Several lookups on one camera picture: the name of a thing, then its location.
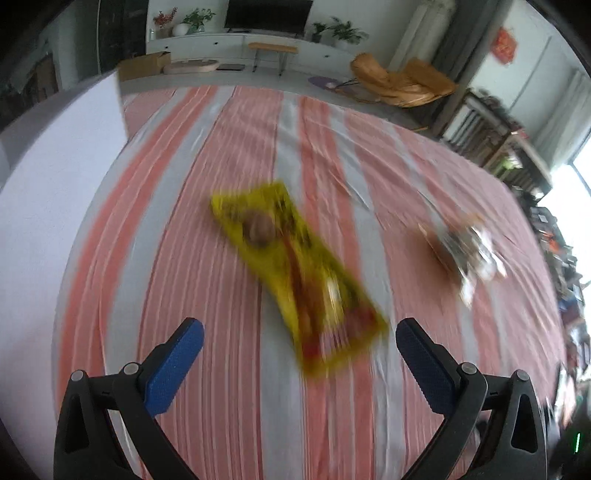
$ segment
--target flower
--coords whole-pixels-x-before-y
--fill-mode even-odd
[[[160,28],[164,28],[166,24],[172,22],[174,16],[177,14],[177,10],[178,8],[174,7],[168,15],[163,14],[161,10],[160,13],[156,17],[154,17],[154,24],[158,25]]]

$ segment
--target yellow snack package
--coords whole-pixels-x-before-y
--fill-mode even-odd
[[[214,195],[212,209],[275,296],[305,374],[326,372],[388,331],[367,294],[302,220],[282,183]]]

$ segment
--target blue gripper pad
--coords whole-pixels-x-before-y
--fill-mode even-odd
[[[433,412],[447,417],[452,414],[455,407],[456,389],[453,380],[437,359],[435,352],[431,350],[435,344],[430,343],[431,345],[420,337],[408,319],[403,320],[396,327],[398,350],[421,388],[427,403]]]
[[[168,410],[189,368],[203,347],[204,336],[202,323],[193,319],[146,383],[144,406],[152,417]]]

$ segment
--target bed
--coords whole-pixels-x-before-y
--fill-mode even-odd
[[[199,478],[404,474],[441,417],[394,336],[327,378],[302,379],[277,306],[211,215],[212,193],[271,180],[285,183],[392,328],[415,317],[458,361],[496,375],[524,369],[539,398],[551,395],[564,349],[550,278],[517,203],[488,173],[387,121],[287,92],[203,86],[123,102],[131,140],[61,287],[58,406],[73,370],[117,372],[190,316],[206,343],[158,421]],[[479,285],[469,310],[419,227],[471,214],[508,276]]]

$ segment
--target white cabinet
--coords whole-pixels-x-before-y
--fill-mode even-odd
[[[288,70],[310,73],[312,75],[328,75],[337,78],[351,77],[349,64],[353,55],[328,45],[311,43],[295,38],[275,37],[262,34],[194,34],[184,37],[161,38],[151,40],[146,45],[147,53],[169,51],[174,60],[187,59],[231,59],[243,60],[252,64],[255,52],[248,48],[249,43],[262,42],[289,45],[298,48],[297,55],[290,56]],[[276,66],[276,52],[261,51],[259,58],[263,64]]]
[[[301,41],[298,49],[299,52],[292,61],[296,70],[352,76],[349,65],[355,57],[349,52],[307,41]]]
[[[243,35],[185,35],[148,42],[146,51],[169,51],[174,60],[239,59]]]

